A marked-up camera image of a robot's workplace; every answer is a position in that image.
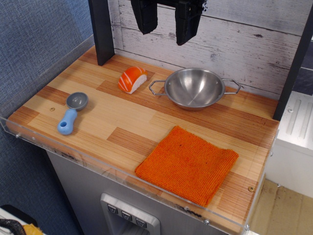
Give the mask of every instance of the silver control panel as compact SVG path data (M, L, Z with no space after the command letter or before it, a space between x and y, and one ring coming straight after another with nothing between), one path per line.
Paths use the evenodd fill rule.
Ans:
M142 210L106 193L101 195L101 205L109 227L118 223L118 221L115 221L114 217L112 217L112 215L118 215L125 221L132 222L133 224L147 230L150 235L161 234L160 221L153 215L143 212Z

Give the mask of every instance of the wooden floor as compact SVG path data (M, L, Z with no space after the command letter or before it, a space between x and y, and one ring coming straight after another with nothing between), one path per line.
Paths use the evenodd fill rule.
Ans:
M313 198L265 180L250 230L259 235L312 235Z

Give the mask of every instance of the blue handle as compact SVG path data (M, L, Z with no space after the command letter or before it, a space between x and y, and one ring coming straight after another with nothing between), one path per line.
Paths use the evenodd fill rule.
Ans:
M63 119L58 124L58 131L62 135L69 135L73 131L74 121L77 117L77 111L75 109L68 109Z

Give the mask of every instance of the button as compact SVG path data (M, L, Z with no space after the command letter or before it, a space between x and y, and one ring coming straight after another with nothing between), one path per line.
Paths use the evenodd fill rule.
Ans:
M144 229L147 228L147 223L141 219L136 218L136 224Z
M109 211L111 211L113 214L117 214L117 208L114 206L111 206L110 204L108 204L108 209Z
M132 219L132 216L131 216L130 214L124 212L124 211L122 211L122 216L123 216L124 219L127 219L127 220L129 220L129 221L132 221L132 220L133 220L133 219Z

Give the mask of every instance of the knitted dish cloth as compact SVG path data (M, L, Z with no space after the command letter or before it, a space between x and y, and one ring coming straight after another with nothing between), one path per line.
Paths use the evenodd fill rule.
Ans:
M145 181L206 207L238 156L233 150L218 148L175 126L135 173Z

